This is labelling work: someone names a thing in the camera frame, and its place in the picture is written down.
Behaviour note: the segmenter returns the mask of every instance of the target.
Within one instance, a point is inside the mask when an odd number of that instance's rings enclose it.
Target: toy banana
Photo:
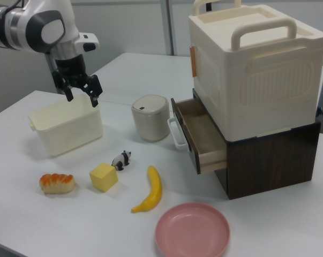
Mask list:
[[[162,197],[162,183],[160,175],[156,168],[153,166],[148,167],[148,176],[151,180],[151,192],[140,205],[131,209],[132,213],[138,213],[140,211],[149,211],[153,209],[161,200]]]

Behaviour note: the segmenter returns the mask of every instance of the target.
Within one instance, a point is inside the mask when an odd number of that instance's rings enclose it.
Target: bread roll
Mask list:
[[[45,174],[40,178],[41,190],[46,194],[64,194],[74,189],[76,182],[72,175]]]

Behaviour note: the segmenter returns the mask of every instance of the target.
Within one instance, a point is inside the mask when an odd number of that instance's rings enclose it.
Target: white plastic basket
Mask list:
[[[31,128],[37,131],[46,151],[56,156],[88,143],[103,134],[99,106],[92,107],[86,94],[77,95],[33,111]]]
[[[267,5],[190,16],[194,88],[228,141],[315,121],[323,32]]]

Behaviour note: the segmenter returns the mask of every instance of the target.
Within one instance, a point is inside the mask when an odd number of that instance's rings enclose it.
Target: toy panda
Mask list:
[[[116,170],[123,170],[123,166],[127,166],[129,164],[128,161],[130,156],[131,152],[123,151],[123,153],[114,158],[111,166],[114,166]]]

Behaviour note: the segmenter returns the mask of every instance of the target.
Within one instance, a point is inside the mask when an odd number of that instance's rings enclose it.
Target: table surface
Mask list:
[[[215,174],[197,175],[171,135],[149,143],[134,126],[130,104],[145,94],[176,101],[192,97],[187,57],[123,54],[96,73],[104,89],[104,134],[58,157],[45,152],[28,114],[64,99],[33,92],[0,113],[0,246],[26,256],[162,256],[154,241],[159,218],[187,202],[209,204],[227,218],[231,238],[223,256],[323,256],[323,134],[310,182],[228,200]],[[123,150],[129,166],[107,193],[89,172]],[[162,178],[163,197],[146,213],[131,208],[149,193],[147,167]],[[45,173],[71,173],[69,194],[44,195]]]

